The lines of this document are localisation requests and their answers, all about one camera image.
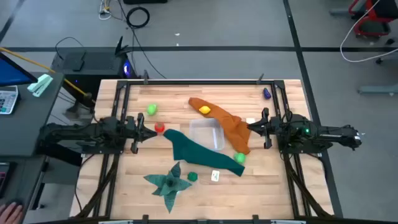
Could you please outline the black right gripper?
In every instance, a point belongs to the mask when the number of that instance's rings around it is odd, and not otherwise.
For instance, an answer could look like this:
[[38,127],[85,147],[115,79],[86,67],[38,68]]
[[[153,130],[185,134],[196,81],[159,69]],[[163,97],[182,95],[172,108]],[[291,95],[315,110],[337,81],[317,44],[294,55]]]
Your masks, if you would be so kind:
[[270,149],[272,146],[272,141],[270,135],[275,135],[277,142],[280,143],[281,140],[281,116],[276,114],[275,116],[269,117],[269,109],[264,108],[262,111],[262,118],[266,119],[266,123],[263,119],[256,121],[254,123],[248,124],[248,129],[254,131],[260,136],[265,135],[264,148]]

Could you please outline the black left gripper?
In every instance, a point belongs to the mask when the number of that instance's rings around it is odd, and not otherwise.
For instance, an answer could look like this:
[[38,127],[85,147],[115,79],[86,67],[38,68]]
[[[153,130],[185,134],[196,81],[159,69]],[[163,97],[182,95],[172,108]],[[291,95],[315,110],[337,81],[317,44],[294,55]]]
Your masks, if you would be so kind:
[[144,125],[144,115],[138,113],[137,120],[133,116],[128,116],[125,120],[126,123],[126,137],[133,139],[131,144],[131,152],[138,153],[138,143],[144,142],[150,138],[156,137],[157,132],[153,131]]

